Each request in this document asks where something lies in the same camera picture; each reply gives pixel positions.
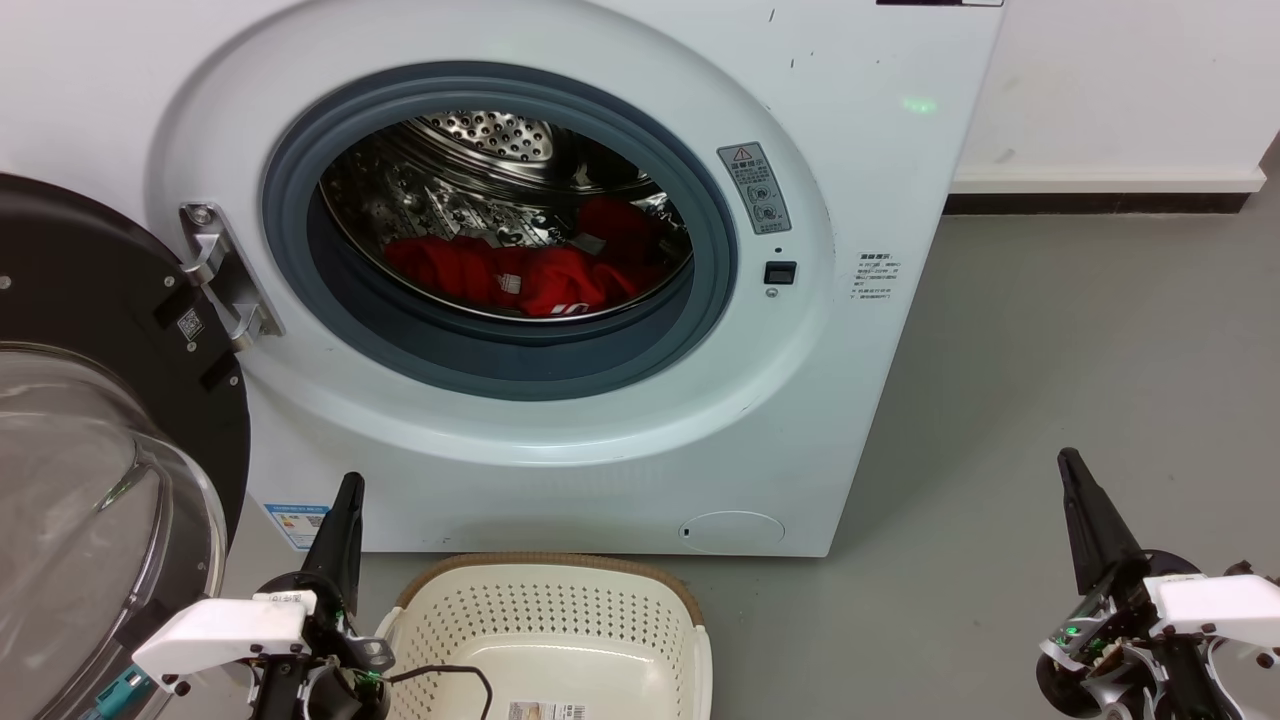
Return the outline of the cream plastic laundry basket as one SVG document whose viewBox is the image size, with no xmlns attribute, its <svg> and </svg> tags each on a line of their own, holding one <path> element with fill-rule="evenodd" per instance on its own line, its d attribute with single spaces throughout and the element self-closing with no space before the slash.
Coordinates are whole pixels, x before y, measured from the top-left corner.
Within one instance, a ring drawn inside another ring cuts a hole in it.
<svg viewBox="0 0 1280 720">
<path fill-rule="evenodd" d="M 710 720 L 713 653 L 675 575 L 581 553 L 466 553 L 415 578 L 378 633 L 396 655 L 387 720 L 506 720 L 513 701 L 588 720 Z"/>
</svg>

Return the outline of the grey rubber door gasket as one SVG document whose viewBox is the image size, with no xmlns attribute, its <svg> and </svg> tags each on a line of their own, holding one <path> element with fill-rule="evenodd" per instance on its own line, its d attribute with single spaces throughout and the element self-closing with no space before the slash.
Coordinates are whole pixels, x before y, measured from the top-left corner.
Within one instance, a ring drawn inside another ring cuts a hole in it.
<svg viewBox="0 0 1280 720">
<path fill-rule="evenodd" d="M 398 120 L 447 109 L 530 110 L 654 169 L 692 232 L 690 268 L 635 309 L 548 323 L 451 309 L 393 281 L 323 208 L 323 170 Z M 662 123 L 590 85 L 485 61 L 385 70 L 320 100 L 276 147 L 262 187 L 262 224 L 294 296 L 356 352 L 426 386 L 511 401 L 591 397 L 675 365 L 723 316 L 739 264 L 737 232 L 713 174 Z"/>
</svg>

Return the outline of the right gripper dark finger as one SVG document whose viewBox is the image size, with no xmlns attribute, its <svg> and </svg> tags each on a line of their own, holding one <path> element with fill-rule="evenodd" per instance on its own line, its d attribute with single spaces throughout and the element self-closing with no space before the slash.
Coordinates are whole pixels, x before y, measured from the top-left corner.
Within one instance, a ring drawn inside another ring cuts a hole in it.
<svg viewBox="0 0 1280 720">
<path fill-rule="evenodd" d="M 1146 552 L 1076 448 L 1059 451 L 1059 473 L 1076 591 L 1085 596 Z"/>
</svg>

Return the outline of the white and black baseboard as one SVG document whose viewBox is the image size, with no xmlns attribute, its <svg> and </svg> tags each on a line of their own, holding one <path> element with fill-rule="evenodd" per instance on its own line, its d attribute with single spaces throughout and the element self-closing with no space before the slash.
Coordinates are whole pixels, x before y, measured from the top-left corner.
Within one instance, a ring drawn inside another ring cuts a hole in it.
<svg viewBox="0 0 1280 720">
<path fill-rule="evenodd" d="M 1244 170 L 959 172 L 946 217 L 1235 215 L 1267 183 Z"/>
</svg>

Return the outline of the blue energy label sticker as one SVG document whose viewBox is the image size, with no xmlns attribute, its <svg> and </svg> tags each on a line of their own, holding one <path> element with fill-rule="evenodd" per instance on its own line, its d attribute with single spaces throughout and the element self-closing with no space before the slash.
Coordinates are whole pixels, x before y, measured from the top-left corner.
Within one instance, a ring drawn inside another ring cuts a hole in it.
<svg viewBox="0 0 1280 720">
<path fill-rule="evenodd" d="M 291 546 L 300 552 L 312 548 L 330 510 L 326 505 L 265 503 L 262 507 Z"/>
</svg>

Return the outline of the grey warning sticker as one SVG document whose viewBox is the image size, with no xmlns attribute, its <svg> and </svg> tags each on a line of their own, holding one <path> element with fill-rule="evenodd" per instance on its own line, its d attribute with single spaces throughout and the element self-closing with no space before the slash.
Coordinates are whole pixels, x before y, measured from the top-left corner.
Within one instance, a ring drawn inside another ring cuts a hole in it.
<svg viewBox="0 0 1280 720">
<path fill-rule="evenodd" d="M 778 234 L 792 229 L 791 217 L 773 167 L 758 142 L 735 143 L 716 150 L 739 191 L 754 234 Z"/>
</svg>

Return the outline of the stainless steel washing machine drum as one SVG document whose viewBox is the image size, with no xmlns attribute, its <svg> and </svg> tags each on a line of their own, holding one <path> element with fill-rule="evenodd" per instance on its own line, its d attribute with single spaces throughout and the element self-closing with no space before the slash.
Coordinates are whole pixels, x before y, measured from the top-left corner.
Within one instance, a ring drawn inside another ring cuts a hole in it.
<svg viewBox="0 0 1280 720">
<path fill-rule="evenodd" d="M 508 111 L 440 111 L 379 129 L 324 170 L 320 196 L 347 242 L 412 295 L 444 307 L 504 322 L 575 322 L 643 305 L 692 264 L 692 241 L 669 195 L 609 146 L 573 129 Z M 675 272 L 658 287 L 612 310 L 529 318 L 436 297 L 384 259 L 396 240 L 472 234 L 499 246 L 567 243 L 580 209 L 618 199 L 669 223 L 678 233 Z"/>
</svg>

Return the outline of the black washer door with glass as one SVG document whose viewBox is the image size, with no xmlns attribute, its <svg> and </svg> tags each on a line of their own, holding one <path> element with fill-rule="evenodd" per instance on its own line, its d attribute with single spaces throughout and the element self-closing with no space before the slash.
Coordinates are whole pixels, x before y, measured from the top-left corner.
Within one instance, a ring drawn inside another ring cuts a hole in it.
<svg viewBox="0 0 1280 720">
<path fill-rule="evenodd" d="M 220 591 L 248 468 L 236 351 L 178 258 L 92 199 L 0 174 L 0 720 L 81 720 Z"/>
</svg>

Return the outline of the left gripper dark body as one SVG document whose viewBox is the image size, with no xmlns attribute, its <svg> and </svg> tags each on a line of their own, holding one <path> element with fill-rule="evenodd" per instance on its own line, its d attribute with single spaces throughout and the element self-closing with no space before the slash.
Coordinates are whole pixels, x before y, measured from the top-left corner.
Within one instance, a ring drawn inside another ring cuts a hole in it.
<svg viewBox="0 0 1280 720">
<path fill-rule="evenodd" d="M 348 582 L 293 571 L 276 577 L 268 594 L 314 596 L 301 638 L 282 652 L 250 653 L 250 720 L 385 720 L 385 678 L 396 666 L 388 641 L 361 635 L 353 625 L 358 593 Z"/>
</svg>

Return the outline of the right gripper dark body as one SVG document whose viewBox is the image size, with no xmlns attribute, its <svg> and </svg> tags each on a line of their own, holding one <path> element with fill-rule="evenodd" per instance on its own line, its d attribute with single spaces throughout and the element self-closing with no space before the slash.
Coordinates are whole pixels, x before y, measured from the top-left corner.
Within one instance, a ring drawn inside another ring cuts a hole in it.
<svg viewBox="0 0 1280 720">
<path fill-rule="evenodd" d="M 1158 620 L 1152 580 L 1202 575 L 1167 552 L 1142 552 L 1092 570 L 1080 603 L 1041 646 L 1037 684 L 1075 720 L 1231 720 L 1210 670 L 1213 634 Z"/>
</svg>

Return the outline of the silver metal door hinge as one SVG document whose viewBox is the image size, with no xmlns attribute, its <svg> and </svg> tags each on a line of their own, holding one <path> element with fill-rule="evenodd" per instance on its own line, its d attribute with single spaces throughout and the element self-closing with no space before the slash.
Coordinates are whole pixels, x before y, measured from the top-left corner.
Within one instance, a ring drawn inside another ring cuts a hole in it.
<svg viewBox="0 0 1280 720">
<path fill-rule="evenodd" d="M 188 281 L 218 311 L 233 350 L 243 352 L 262 337 L 285 334 L 224 211 L 215 202 L 183 202 L 178 211 L 189 258 Z"/>
</svg>

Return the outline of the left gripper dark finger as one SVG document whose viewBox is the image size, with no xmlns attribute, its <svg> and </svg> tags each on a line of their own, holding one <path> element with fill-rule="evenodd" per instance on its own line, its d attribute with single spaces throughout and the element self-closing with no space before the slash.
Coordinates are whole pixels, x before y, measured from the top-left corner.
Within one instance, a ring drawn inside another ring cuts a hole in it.
<svg viewBox="0 0 1280 720">
<path fill-rule="evenodd" d="M 300 570 L 302 587 L 324 597 L 334 609 L 358 611 L 358 579 L 364 542 L 365 479 L 357 471 L 343 475 Z"/>
</svg>

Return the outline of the small text notice sticker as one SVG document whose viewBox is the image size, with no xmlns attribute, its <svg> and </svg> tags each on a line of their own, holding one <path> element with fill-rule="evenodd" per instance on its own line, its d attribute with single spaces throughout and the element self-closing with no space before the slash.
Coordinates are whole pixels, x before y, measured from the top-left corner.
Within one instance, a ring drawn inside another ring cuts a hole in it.
<svg viewBox="0 0 1280 720">
<path fill-rule="evenodd" d="M 893 297 L 902 274 L 902 263 L 887 251 L 859 250 L 850 299 L 859 302 L 887 302 Z"/>
</svg>

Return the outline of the round white filter cover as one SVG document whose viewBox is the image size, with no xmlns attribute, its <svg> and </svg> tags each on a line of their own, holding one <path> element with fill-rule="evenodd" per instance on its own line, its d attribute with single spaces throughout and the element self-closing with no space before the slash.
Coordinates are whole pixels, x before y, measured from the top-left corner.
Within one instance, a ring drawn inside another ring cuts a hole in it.
<svg viewBox="0 0 1280 720">
<path fill-rule="evenodd" d="M 724 510 L 689 519 L 678 538 L 700 553 L 754 556 L 769 553 L 785 538 L 785 527 L 764 514 Z"/>
</svg>

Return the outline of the red garment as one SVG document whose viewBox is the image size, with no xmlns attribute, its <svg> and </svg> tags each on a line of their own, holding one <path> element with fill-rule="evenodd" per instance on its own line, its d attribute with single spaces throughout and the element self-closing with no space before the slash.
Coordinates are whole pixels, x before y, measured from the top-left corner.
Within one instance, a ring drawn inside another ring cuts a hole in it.
<svg viewBox="0 0 1280 720">
<path fill-rule="evenodd" d="M 639 299 L 676 269 L 678 233 L 618 199 L 593 199 L 567 243 L 499 246 L 472 234 L 396 240 L 383 256 L 436 297 L 529 318 L 612 310 Z"/>
</svg>

